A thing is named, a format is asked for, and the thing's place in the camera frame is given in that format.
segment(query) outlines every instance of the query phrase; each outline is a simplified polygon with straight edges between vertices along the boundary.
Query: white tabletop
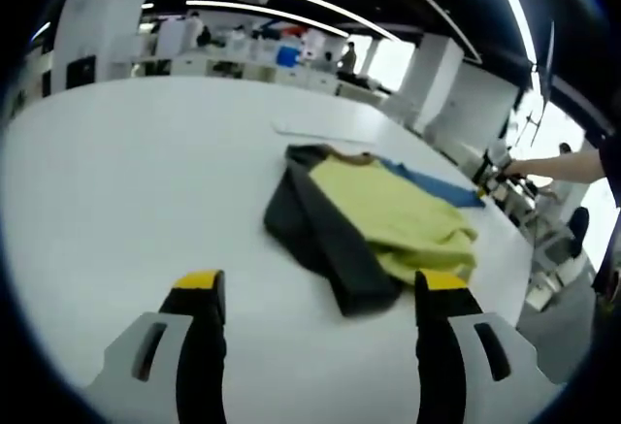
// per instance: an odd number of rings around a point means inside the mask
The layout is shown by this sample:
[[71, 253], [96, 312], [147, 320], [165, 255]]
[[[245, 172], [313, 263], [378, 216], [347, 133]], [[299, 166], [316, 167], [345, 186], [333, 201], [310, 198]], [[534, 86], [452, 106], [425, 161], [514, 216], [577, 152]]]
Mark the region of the white tabletop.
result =
[[[5, 248], [37, 338], [85, 385], [104, 348], [184, 274], [227, 276], [230, 422], [411, 423], [419, 406], [413, 299], [341, 316], [328, 282], [263, 229], [289, 143], [276, 115], [357, 130], [371, 150], [471, 186], [372, 107], [297, 88], [203, 78], [108, 82], [52, 96], [10, 125], [2, 157]], [[479, 237], [472, 291], [515, 324], [532, 250], [493, 205], [464, 210]]]

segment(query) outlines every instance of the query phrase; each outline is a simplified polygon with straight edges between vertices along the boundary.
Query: blue cloth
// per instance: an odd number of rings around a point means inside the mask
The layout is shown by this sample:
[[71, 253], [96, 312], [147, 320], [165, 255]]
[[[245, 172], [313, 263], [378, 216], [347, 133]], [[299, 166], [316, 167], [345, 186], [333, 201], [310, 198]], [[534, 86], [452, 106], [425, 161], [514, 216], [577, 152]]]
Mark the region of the blue cloth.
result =
[[476, 192], [471, 189], [456, 186], [441, 179], [435, 179], [425, 174], [413, 172], [404, 164], [396, 164], [388, 159], [379, 158], [381, 164], [393, 174], [414, 183], [419, 188], [427, 191], [432, 196], [444, 199], [448, 204], [456, 208], [484, 208], [485, 203], [481, 201]]

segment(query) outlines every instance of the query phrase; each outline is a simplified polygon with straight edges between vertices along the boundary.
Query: office desk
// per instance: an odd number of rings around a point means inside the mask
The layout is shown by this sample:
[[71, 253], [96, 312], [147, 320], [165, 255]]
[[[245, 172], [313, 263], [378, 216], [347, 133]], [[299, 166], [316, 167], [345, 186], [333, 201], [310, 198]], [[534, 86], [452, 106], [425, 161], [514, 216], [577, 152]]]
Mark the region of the office desk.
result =
[[[33, 105], [2, 157], [10, 276], [37, 340], [71, 382], [89, 383], [104, 348], [157, 310], [191, 271], [226, 271], [224, 405], [230, 422], [415, 422], [419, 382], [411, 295], [343, 318], [328, 281], [263, 229], [291, 143], [275, 115], [359, 129], [370, 150], [472, 186], [376, 109], [260, 82], [156, 77], [92, 84]], [[532, 249], [488, 201], [464, 210], [479, 237], [472, 291], [517, 322]]]

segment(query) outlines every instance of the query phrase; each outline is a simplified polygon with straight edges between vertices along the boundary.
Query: white table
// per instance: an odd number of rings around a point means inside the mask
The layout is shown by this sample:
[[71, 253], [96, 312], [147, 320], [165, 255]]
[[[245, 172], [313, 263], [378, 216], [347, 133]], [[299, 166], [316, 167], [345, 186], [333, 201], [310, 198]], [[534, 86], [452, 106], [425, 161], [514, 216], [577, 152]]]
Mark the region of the white table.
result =
[[[472, 186], [374, 108], [301, 89], [167, 77], [45, 99], [8, 130], [2, 223], [16, 293], [70, 382], [89, 383], [104, 348], [157, 310], [178, 277], [218, 268], [227, 276], [230, 422], [415, 422], [411, 296], [345, 319], [328, 282], [263, 230], [286, 145], [316, 142], [277, 135], [276, 114], [371, 135], [371, 147], [330, 143]], [[532, 250], [491, 202], [464, 214], [479, 231], [472, 291], [515, 324]]]

